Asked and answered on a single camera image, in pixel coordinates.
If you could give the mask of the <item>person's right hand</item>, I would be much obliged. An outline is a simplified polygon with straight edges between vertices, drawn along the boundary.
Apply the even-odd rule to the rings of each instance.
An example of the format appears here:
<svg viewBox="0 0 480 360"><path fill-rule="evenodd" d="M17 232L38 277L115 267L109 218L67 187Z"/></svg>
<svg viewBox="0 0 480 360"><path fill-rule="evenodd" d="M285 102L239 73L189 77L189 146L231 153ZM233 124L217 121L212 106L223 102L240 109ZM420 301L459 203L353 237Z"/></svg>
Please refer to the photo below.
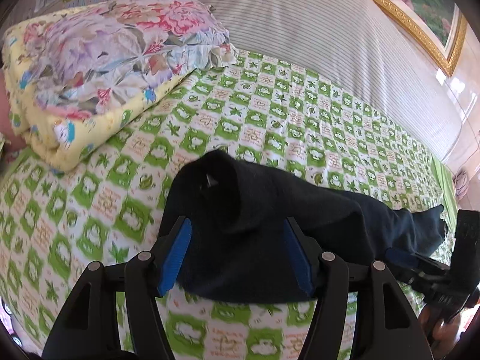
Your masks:
<svg viewBox="0 0 480 360"><path fill-rule="evenodd" d="M434 359L445 358L456 346L460 338L461 315L456 315L450 322L442 319L433 327L432 336L437 346L431 350Z"/></svg>

